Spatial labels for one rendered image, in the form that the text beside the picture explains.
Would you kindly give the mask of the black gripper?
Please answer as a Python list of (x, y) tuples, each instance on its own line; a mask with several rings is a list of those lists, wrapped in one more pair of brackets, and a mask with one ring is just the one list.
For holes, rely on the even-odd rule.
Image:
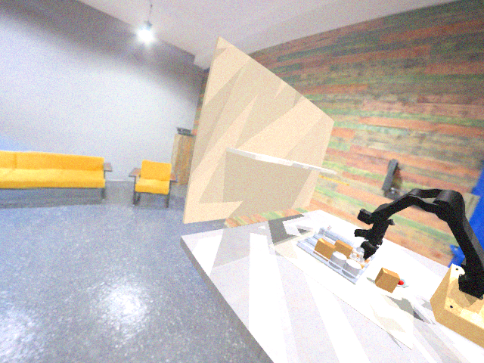
[(380, 248), (379, 246), (383, 244), (383, 236), (385, 236), (385, 233), (371, 228), (370, 234), (368, 235), (368, 240), (362, 242), (360, 245), (360, 247), (365, 250), (363, 254), (363, 258), (365, 260), (377, 252), (377, 250)]

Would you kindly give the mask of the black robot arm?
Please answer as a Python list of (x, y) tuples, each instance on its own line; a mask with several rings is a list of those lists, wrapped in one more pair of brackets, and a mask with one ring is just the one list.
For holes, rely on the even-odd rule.
[[(433, 203), (422, 198), (435, 198)], [(372, 228), (386, 233), (389, 225), (396, 225), (393, 214), (411, 205), (419, 206), (427, 212), (448, 223), (455, 239), (465, 255), (461, 267), (464, 275), (459, 274), (459, 290), (476, 298), (483, 299), (484, 294), (484, 250), (477, 239), (465, 215), (464, 198), (460, 192), (441, 188), (415, 188), (391, 203), (381, 204), (373, 212), (360, 209), (358, 220), (372, 224)], [(462, 275), (462, 276), (461, 276)]]

